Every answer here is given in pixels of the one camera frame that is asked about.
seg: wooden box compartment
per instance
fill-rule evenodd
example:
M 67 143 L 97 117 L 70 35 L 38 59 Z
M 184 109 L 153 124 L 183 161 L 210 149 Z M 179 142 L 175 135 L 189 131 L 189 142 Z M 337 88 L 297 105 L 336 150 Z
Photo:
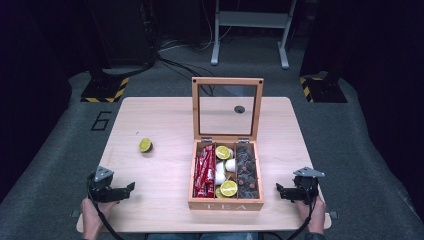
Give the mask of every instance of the wooden box compartment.
M 263 79 L 198 77 L 192 82 L 195 139 L 189 208 L 260 211 L 264 198 L 256 137 Z M 230 156 L 216 154 L 221 148 L 230 149 Z M 222 181 L 236 186 L 223 187 Z M 227 196 L 220 193 L 221 187 Z M 232 196 L 231 189 L 237 189 Z

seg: yellow black hazard tape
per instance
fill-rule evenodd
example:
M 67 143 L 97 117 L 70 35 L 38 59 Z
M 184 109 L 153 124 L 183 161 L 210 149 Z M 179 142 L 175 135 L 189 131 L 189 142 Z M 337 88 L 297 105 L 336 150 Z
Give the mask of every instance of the yellow black hazard tape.
M 308 79 L 318 80 L 318 81 L 322 80 L 322 78 L 308 78 Z M 306 100 L 308 102 L 314 102 L 314 99 L 312 98 L 312 95 L 311 95 L 311 90 L 309 89 L 308 85 L 306 84 L 306 78 L 300 77 L 300 84 L 302 84 L 303 93 L 305 94 Z
M 107 98 L 99 98 L 99 97 L 81 97 L 81 102 L 118 102 L 121 98 L 122 94 L 124 93 L 125 87 L 128 83 L 128 78 L 125 78 L 122 80 L 121 84 L 119 85 L 119 89 L 116 92 L 115 96 L 107 97 Z

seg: black stand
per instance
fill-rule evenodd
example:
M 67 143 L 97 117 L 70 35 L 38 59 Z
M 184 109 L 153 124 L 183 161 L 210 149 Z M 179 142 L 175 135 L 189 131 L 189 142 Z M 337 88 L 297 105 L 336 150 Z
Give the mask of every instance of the black stand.
M 103 70 L 89 70 L 91 80 L 81 94 L 81 102 L 117 102 L 119 101 L 129 77 L 149 68 L 124 73 L 108 74 Z
M 308 102 L 347 103 L 346 97 L 338 84 L 338 79 L 331 73 L 328 73 L 324 79 L 301 79 Z

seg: person's arm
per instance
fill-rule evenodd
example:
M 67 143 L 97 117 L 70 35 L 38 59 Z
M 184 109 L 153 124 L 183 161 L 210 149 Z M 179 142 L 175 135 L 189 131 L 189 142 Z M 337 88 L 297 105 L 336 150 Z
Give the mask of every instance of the person's arm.
M 105 215 L 106 219 L 109 217 L 110 211 L 115 205 L 116 202 L 99 203 L 99 209 Z M 103 222 L 90 199 L 84 198 L 82 200 L 81 212 L 83 217 L 82 238 L 87 240 L 97 239 L 100 229 L 103 227 Z
M 299 210 L 300 218 L 302 221 L 309 216 L 309 205 L 305 205 L 303 201 L 295 201 L 297 209 Z M 305 235 L 305 240 L 309 239 L 325 239 L 324 237 L 324 222 L 325 222 L 325 210 L 327 206 L 322 201 L 320 196 L 316 197 L 315 208 L 311 215 L 311 221 L 309 222 L 307 229 L 308 234 Z

